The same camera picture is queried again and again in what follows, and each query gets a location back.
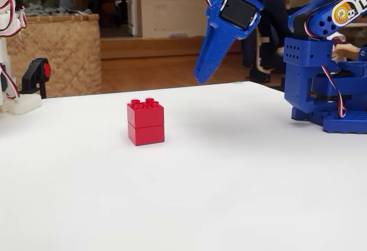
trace white robot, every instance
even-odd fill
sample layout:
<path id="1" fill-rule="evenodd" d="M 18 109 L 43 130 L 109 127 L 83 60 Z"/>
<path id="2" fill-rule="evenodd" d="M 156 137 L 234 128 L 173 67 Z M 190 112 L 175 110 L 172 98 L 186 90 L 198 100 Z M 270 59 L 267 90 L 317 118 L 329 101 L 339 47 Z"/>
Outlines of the white robot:
<path id="1" fill-rule="evenodd" d="M 36 91 L 19 91 L 11 77 L 10 58 L 7 55 L 6 37 L 21 34 L 21 30 L 26 27 L 23 1 L 0 0 L 0 112 L 22 115 L 41 106 L 41 95 L 35 94 L 34 92 Z M 50 75 L 47 60 L 44 61 L 44 58 L 38 58 L 38 60 L 42 59 L 45 71 L 42 71 L 41 76 L 38 75 L 38 79 L 42 76 L 44 77 L 44 73 L 46 73 L 48 77 Z M 28 82 L 26 81 L 24 83 L 25 85 L 27 85 L 29 81 L 32 81 L 34 85 L 40 83 L 38 79 L 35 79 L 37 70 L 34 68 L 30 70 L 31 65 L 25 73 L 25 75 L 28 73 Z"/>

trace blue bracket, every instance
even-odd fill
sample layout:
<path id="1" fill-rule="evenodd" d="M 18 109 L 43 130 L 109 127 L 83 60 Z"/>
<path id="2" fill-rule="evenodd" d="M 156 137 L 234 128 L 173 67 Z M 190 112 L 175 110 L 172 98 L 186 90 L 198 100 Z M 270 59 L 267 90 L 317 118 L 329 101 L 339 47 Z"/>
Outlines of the blue bracket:
<path id="1" fill-rule="evenodd" d="M 329 133 L 367 133 L 367 56 L 364 52 L 367 49 L 360 50 L 361 61 L 337 64 L 330 57 L 332 46 L 328 40 L 286 38 L 284 97 L 293 106 L 292 119 L 318 124 Z M 337 115 L 337 93 L 321 66 L 333 74 L 347 109 L 344 118 Z"/>

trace stacked bricks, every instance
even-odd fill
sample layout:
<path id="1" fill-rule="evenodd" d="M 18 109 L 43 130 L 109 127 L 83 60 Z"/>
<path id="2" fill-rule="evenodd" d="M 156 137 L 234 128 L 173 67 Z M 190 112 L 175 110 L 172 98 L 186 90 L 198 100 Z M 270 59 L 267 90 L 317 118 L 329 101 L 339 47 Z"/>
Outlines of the stacked bricks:
<path id="1" fill-rule="evenodd" d="M 136 146 L 164 142 L 164 109 L 159 102 L 147 98 L 127 104 L 127 132 Z"/>

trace wicker planter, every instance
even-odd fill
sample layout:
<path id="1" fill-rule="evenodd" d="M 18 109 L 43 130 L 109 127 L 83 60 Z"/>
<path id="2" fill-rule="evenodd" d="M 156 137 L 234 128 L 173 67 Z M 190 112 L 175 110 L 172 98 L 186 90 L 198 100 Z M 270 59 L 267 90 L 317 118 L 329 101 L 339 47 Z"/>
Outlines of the wicker planter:
<path id="1" fill-rule="evenodd" d="M 51 78 L 48 97 L 101 92 L 101 56 L 98 15 L 27 17 L 27 28 L 7 39 L 12 76 L 20 86 L 31 60 L 46 57 Z"/>

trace blue robotic arm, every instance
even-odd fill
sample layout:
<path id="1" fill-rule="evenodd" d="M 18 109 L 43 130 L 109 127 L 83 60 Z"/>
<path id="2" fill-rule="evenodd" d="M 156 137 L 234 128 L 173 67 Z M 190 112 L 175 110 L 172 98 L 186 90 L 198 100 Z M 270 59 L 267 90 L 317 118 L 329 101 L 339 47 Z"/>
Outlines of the blue robotic arm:
<path id="1" fill-rule="evenodd" d="M 262 1 L 210 0 L 194 70 L 200 84 L 210 79 L 232 42 L 256 28 Z M 356 62 L 335 63 L 333 43 L 327 40 L 365 12 L 367 0 L 314 0 L 289 18 L 293 38 L 284 46 L 284 96 L 294 106 L 293 119 L 319 124 L 326 132 L 367 133 L 367 48 Z"/>
<path id="2" fill-rule="evenodd" d="M 211 78 L 234 40 L 246 38 L 256 28 L 262 9 L 262 0 L 210 0 L 206 35 L 194 71 L 200 84 Z"/>

